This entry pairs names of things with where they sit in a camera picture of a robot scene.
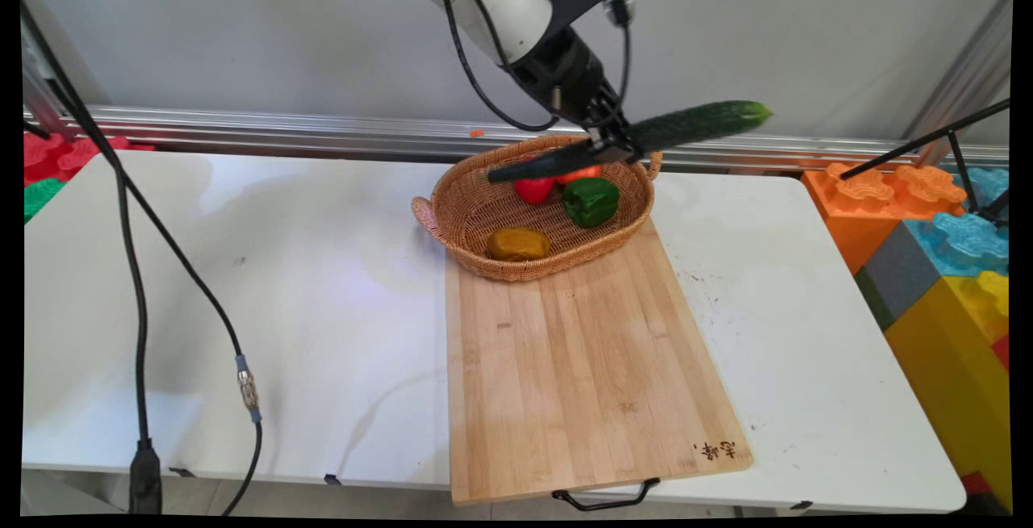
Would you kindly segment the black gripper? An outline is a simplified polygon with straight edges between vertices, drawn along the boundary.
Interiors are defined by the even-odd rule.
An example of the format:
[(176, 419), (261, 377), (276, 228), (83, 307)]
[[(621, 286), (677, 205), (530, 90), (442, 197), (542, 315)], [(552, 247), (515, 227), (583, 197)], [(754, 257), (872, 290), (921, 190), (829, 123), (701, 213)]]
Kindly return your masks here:
[(646, 150), (629, 135), (630, 123), (621, 112), (621, 96), (605, 77), (604, 65), (571, 25), (509, 62), (508, 67), (521, 89), (550, 113), (549, 126), (560, 120), (583, 126), (591, 150), (615, 145), (620, 161), (628, 165), (646, 156)]

